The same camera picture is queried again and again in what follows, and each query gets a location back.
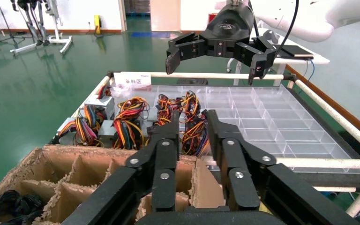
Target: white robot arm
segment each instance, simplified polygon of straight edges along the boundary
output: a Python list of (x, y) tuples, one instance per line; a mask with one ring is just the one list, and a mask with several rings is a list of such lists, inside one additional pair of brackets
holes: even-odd
[[(255, 16), (287, 32), (295, 0), (252, 0)], [(334, 29), (360, 21), (360, 0), (301, 0), (291, 34), (309, 42), (328, 39)]]

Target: black cord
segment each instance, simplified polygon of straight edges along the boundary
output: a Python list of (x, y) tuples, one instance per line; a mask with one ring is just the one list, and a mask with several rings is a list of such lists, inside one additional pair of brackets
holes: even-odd
[[(252, 3), (250, 2), (250, 0), (249, 0), (249, 3), (247, 5), (249, 5), (250, 9), (253, 11)], [(259, 35), (259, 29), (257, 28), (256, 17), (253, 18), (253, 27), (255, 28), (256, 38), (257, 38), (260, 35)]]
[(15, 190), (9, 190), (0, 196), (0, 215), (11, 215), (13, 219), (2, 225), (23, 225), (41, 216), (44, 207), (38, 195), (21, 196)]
[(285, 35), (284, 40), (282, 41), (281, 45), (278, 47), (277, 52), (275, 53), (275, 58), (278, 56), (279, 52), (281, 51), (282, 47), (285, 44), (285, 41), (288, 39), (289, 35), (291, 34), (294, 22), (296, 21), (297, 11), (299, 10), (299, 0), (296, 0), (296, 6), (294, 9), (293, 19), (291, 25), (289, 26), (288, 32)]

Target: bolt head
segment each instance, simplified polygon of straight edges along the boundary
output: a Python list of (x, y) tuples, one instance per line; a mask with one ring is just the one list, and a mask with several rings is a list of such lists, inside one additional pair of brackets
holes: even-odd
[(169, 178), (169, 174), (168, 173), (162, 173), (160, 177), (161, 177), (161, 179), (166, 180), (166, 179)]
[(133, 159), (130, 160), (131, 164), (136, 164), (138, 162), (139, 162), (139, 159), (137, 159), (137, 158), (133, 158)]
[(243, 178), (243, 173), (241, 173), (241, 172), (236, 172), (236, 173), (235, 173), (235, 176), (236, 176), (237, 178)]
[(266, 162), (269, 162), (269, 161), (271, 161), (271, 158), (270, 157), (268, 157), (268, 156), (263, 156), (263, 161), (266, 161)]

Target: paper label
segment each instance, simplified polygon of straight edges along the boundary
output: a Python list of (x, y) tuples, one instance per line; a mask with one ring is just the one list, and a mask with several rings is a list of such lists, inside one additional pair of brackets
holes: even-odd
[(115, 86), (118, 88), (144, 89), (151, 86), (151, 74), (114, 73)]

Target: clear plastic organizer tray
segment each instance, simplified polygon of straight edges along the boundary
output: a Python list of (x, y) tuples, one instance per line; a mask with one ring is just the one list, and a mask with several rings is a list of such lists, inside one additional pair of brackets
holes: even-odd
[[(156, 120), (158, 95), (197, 94), (201, 112), (215, 109), (220, 121), (238, 126), (244, 139), (278, 158), (350, 158), (335, 140), (284, 87), (203, 87), (153, 85), (151, 90), (131, 91), (115, 98), (118, 104), (128, 98), (145, 98), (149, 112), (143, 112), (142, 130)], [(360, 173), (360, 170), (294, 168), (303, 173)]]

